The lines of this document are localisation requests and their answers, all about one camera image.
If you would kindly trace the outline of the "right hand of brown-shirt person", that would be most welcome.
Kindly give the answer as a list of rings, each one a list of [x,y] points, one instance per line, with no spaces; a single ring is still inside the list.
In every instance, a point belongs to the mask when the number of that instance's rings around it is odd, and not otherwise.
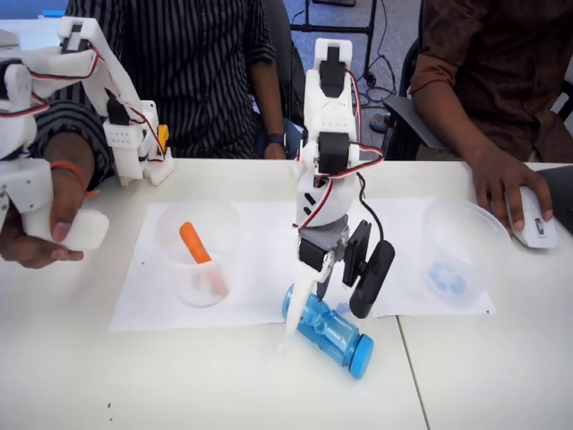
[[[493,208],[495,218],[510,235],[525,227],[520,187],[533,191],[542,218],[553,217],[552,198],[544,178],[505,152],[484,153],[470,163],[476,201],[483,209]]]

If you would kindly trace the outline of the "right hand of striped-shirt person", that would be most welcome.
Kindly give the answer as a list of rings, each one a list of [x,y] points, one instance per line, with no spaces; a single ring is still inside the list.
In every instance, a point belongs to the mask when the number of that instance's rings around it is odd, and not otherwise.
[[[1,257],[7,262],[17,262],[29,269],[41,269],[53,262],[78,262],[83,252],[70,251],[61,246],[77,211],[82,206],[86,187],[92,179],[94,168],[79,168],[83,185],[69,169],[52,170],[54,200],[50,215],[52,241],[41,240],[24,233],[20,213],[13,204],[6,214],[1,230]]]

